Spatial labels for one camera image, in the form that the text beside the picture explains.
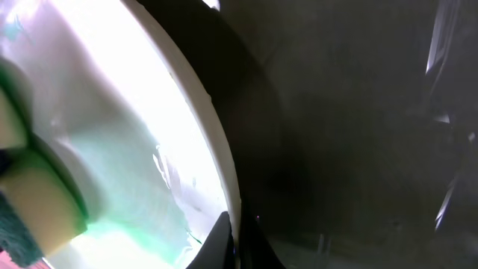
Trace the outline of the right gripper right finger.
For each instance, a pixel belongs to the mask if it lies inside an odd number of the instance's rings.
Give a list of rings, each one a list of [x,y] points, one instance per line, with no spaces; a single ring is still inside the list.
[[[240,269],[285,269],[255,219],[243,213],[239,235]]]

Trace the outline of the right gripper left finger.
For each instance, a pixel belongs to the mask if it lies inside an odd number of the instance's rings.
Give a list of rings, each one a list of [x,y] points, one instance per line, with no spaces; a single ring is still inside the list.
[[[187,269],[235,269],[235,245],[227,211],[218,217],[205,243]]]

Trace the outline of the white plate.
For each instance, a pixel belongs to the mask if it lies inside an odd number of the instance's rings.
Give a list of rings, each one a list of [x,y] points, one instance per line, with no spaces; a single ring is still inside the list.
[[[238,258],[235,165],[211,97],[135,1],[1,2],[1,61],[35,137],[68,172],[87,230],[28,267],[187,268],[224,212]]]

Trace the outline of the green yellow sponge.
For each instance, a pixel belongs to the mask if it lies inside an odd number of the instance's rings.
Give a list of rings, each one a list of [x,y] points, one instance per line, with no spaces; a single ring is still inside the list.
[[[68,172],[35,137],[21,86],[19,70],[1,61],[1,251],[28,268],[86,232],[87,212]]]

